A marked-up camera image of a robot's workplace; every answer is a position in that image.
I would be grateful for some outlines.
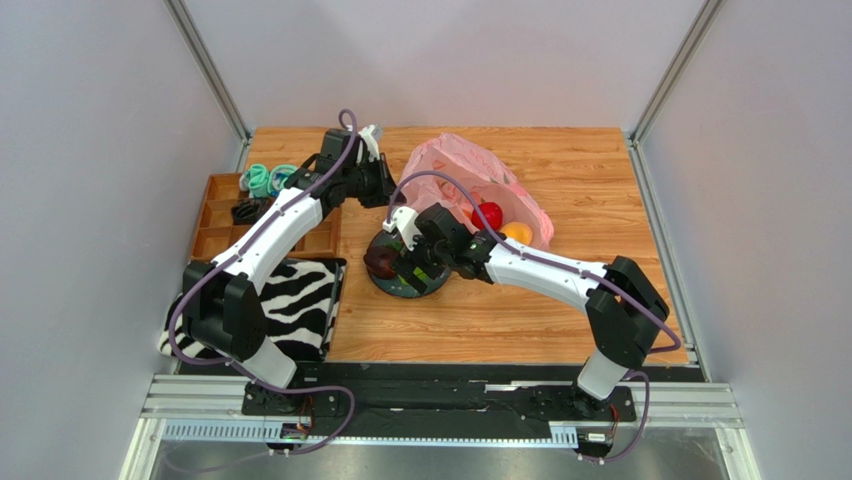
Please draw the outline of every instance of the zebra print cloth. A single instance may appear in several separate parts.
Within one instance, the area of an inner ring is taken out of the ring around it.
[[[334,321],[340,306],[342,258],[290,260],[281,262],[260,292],[260,303],[269,319],[267,336],[281,351],[296,361],[321,362],[328,355]],[[160,353],[172,355],[168,322],[177,306],[175,299],[160,335]],[[180,349],[192,358],[217,358],[216,351],[183,334],[183,318],[175,329]]]

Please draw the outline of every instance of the black and white striped cloth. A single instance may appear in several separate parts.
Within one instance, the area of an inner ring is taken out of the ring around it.
[[[325,360],[340,307],[345,268],[346,260],[341,258],[285,259],[272,271],[260,292],[260,303],[269,319],[267,336],[288,357],[296,361]],[[160,336],[163,355],[172,355],[168,321],[179,299],[169,309]],[[192,358],[220,357],[184,335],[182,321],[183,318],[178,318],[175,338],[183,353]]]

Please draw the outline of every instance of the white wall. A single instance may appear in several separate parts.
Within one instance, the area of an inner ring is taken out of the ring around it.
[[[850,478],[852,4],[731,0],[645,147],[766,479]]]
[[[633,128],[701,0],[188,0],[250,127]]]
[[[160,1],[0,6],[0,478],[116,478],[237,141]]]

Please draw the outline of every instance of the pink plastic bag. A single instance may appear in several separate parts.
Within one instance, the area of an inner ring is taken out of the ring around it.
[[[541,250],[549,248],[553,238],[550,217],[524,190],[518,177],[493,153],[458,135],[443,133],[414,149],[401,178],[425,170],[438,170],[455,178],[471,192],[477,203],[500,205],[504,225],[509,222],[529,225],[533,231],[530,246]],[[403,187],[402,193],[414,210],[422,212],[438,202],[470,231],[477,231],[469,219],[473,212],[470,202],[446,180],[434,176],[416,178]]]

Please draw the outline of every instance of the wooden tabletop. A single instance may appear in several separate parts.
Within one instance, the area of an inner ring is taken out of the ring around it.
[[[260,128],[248,165],[300,165],[326,128]],[[411,151],[443,132],[494,152],[553,221],[550,251],[578,260],[630,257],[671,306],[622,132],[615,128],[386,128],[380,149],[399,179]],[[379,291],[362,257],[384,208],[343,206],[340,256],[349,261],[330,360],[582,363],[594,348],[585,313],[518,287],[457,275],[434,294],[404,300]],[[677,330],[672,314],[666,322]],[[657,345],[671,342],[664,334]],[[687,363],[683,349],[649,363]]]

